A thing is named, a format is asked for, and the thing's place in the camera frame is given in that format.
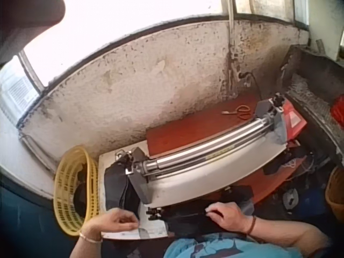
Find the wrist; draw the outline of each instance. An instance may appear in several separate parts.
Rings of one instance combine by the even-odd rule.
[[[244,216],[240,233],[246,234],[250,230],[252,223],[253,216]]]
[[[81,228],[81,233],[85,235],[85,237],[100,241],[102,239],[102,233],[97,227],[96,224],[94,224],[91,220],[87,221]]]

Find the brown wooden board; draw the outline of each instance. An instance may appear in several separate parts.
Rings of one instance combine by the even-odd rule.
[[[180,151],[247,123],[236,115],[223,115],[221,112],[231,112],[239,105],[247,105],[253,114],[258,101],[259,98],[253,94],[242,95],[181,120],[147,130],[149,156],[155,158]]]

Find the window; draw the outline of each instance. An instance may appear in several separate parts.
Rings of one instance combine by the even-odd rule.
[[[16,124],[38,93],[27,78],[17,56],[0,70],[0,109]]]
[[[295,1],[295,21],[309,25],[308,0]]]
[[[237,13],[273,17],[293,22],[293,0],[235,0]]]
[[[64,0],[66,14],[24,51],[44,86],[103,46],[170,20],[222,13],[221,0]]]

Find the person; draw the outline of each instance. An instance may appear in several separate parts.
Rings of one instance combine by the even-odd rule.
[[[201,241],[199,238],[178,239],[169,246],[164,258],[318,257],[329,245],[328,237],[310,224],[246,216],[236,203],[211,204],[206,208],[206,215],[228,233],[205,235]],[[111,209],[83,225],[70,258],[100,258],[101,232],[130,231],[138,227],[134,213]],[[243,239],[230,232],[248,237]]]

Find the metal rail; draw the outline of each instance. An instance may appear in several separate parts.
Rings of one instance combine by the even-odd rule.
[[[161,169],[171,168],[172,166],[182,166],[185,162],[189,163],[190,160],[206,157],[228,146],[237,148],[239,144],[245,143],[246,138],[251,138],[253,135],[267,131],[269,126],[268,118],[256,118],[251,123],[209,140],[206,143],[155,160],[145,161],[145,176],[159,174]]]

